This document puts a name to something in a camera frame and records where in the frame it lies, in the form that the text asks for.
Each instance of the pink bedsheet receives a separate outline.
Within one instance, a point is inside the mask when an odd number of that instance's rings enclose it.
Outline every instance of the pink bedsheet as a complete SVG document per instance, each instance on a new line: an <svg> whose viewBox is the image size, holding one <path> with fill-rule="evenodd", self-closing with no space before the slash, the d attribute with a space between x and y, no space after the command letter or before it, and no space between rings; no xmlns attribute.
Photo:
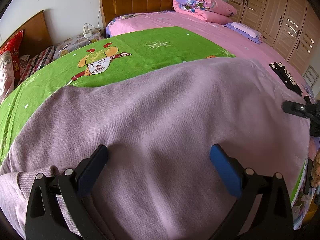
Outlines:
<svg viewBox="0 0 320 240"><path fill-rule="evenodd" d="M284 86L280 78L269 66L273 62L282 62L300 86L303 93L302 97L309 96L304 88L305 80L302 76L272 47L265 43L256 44L239 33L219 24L204 22L192 16L170 11L166 13L148 13L127 19L120 18L110 24L109 31L112 36L116 36L129 32L170 26L179 26L201 35L237 57L259 60L269 73Z"/></svg>

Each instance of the wooden wardrobe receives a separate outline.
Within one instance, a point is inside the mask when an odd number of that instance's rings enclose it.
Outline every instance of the wooden wardrobe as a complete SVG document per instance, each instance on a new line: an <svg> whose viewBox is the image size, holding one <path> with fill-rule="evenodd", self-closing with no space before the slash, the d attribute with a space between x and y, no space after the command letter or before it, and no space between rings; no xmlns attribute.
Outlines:
<svg viewBox="0 0 320 240"><path fill-rule="evenodd" d="M229 0L231 17L258 30L263 41L303 74L320 38L320 20L307 0Z"/></svg>

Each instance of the human hand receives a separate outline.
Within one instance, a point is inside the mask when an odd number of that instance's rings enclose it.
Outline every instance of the human hand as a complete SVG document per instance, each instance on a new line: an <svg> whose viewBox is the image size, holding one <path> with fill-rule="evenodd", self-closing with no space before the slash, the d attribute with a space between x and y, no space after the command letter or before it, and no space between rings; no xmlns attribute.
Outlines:
<svg viewBox="0 0 320 240"><path fill-rule="evenodd" d="M119 55L119 57L131 56L131 53L123 52Z"/></svg>
<svg viewBox="0 0 320 240"><path fill-rule="evenodd" d="M317 187L320 185L320 150L317 152L313 161L313 168L311 170L311 186Z"/></svg>

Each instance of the metal screw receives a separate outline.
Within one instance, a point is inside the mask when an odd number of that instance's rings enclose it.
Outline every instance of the metal screw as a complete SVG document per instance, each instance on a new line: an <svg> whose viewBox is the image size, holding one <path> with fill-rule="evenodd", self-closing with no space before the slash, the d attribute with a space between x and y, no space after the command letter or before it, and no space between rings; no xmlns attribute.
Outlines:
<svg viewBox="0 0 320 240"><path fill-rule="evenodd" d="M277 172L277 173L276 173L276 178L277 178L277 179L282 179L282 174L279 173L279 172Z"/></svg>
<svg viewBox="0 0 320 240"><path fill-rule="evenodd" d="M38 173L37 176L36 176L36 179L42 179L43 177L43 174L42 173Z"/></svg>
<svg viewBox="0 0 320 240"><path fill-rule="evenodd" d="M245 169L245 173L248 174L248 175L253 175L254 174L254 170L250 169L250 168L247 168L247 169Z"/></svg>
<svg viewBox="0 0 320 240"><path fill-rule="evenodd" d="M72 170L72 169L66 169L66 170L64 171L64 175L66 175L66 176L70 176L72 173L73 173L73 170Z"/></svg>

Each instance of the plaid cushion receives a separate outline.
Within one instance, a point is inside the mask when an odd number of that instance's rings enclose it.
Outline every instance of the plaid cushion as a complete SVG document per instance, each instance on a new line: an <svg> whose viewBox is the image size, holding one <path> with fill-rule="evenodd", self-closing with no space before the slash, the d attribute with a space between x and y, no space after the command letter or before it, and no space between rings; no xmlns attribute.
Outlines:
<svg viewBox="0 0 320 240"><path fill-rule="evenodd" d="M40 54L29 59L27 66L25 67L24 72L19 80L19 85L32 74L36 73L39 69L42 69L44 66L48 65L52 60L53 53L54 46L50 46Z"/></svg>

